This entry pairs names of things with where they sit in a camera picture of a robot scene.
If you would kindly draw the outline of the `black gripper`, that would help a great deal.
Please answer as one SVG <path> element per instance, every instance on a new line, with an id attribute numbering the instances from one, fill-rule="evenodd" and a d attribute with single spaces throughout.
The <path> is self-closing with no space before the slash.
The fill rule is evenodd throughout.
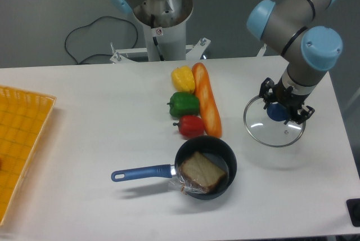
<path id="1" fill-rule="evenodd" d="M 275 102 L 275 98 L 276 102 L 286 108 L 287 118 L 284 124 L 289 122 L 302 124 L 315 112 L 311 106 L 304 105 L 305 95 L 296 95 L 293 89 L 292 86 L 285 87 L 281 79 L 275 85 L 273 80 L 266 78 L 260 85 L 259 97 L 263 99 L 263 109 L 267 109 L 271 103 Z"/>

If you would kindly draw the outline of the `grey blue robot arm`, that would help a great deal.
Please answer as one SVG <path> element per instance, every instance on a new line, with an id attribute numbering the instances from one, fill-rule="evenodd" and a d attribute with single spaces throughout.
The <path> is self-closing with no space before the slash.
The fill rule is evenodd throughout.
<path id="1" fill-rule="evenodd" d="M 186 57 L 186 21 L 192 0 L 110 0 L 123 13 L 142 24 L 150 61 Z M 323 76 L 336 64 L 343 42 L 324 26 L 308 28 L 318 13 L 336 0 L 261 1 L 246 22 L 249 32 L 288 62 L 278 83 L 266 79 L 259 91 L 264 108 L 274 121 L 304 123 L 314 110 L 305 106 Z"/>

